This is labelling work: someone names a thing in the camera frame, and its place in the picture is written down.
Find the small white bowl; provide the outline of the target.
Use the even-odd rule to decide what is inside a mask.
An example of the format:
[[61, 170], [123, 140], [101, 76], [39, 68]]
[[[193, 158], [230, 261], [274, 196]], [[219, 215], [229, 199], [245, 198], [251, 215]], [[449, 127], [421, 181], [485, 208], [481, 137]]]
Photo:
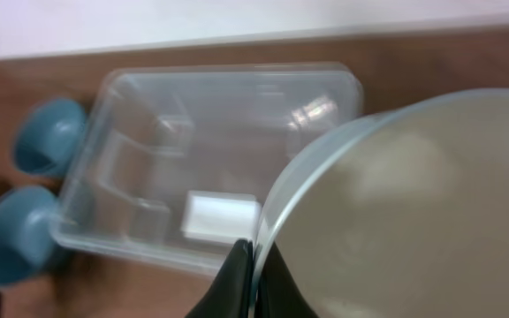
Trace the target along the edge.
[[272, 186], [256, 242], [254, 293], [281, 258], [321, 317], [509, 317], [509, 88], [324, 134]]

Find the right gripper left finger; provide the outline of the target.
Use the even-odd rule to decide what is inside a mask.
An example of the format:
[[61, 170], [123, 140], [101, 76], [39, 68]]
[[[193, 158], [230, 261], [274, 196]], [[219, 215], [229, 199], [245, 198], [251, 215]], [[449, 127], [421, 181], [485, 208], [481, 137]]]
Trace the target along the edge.
[[212, 285], [186, 318], [247, 318], [253, 267], [253, 243], [237, 240]]

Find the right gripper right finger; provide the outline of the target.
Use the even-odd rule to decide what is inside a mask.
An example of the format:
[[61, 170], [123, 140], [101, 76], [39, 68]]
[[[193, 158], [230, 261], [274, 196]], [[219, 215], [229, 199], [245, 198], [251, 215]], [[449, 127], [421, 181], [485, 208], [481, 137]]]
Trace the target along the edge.
[[272, 245], [262, 270], [254, 317], [318, 317], [301, 295], [276, 244]]

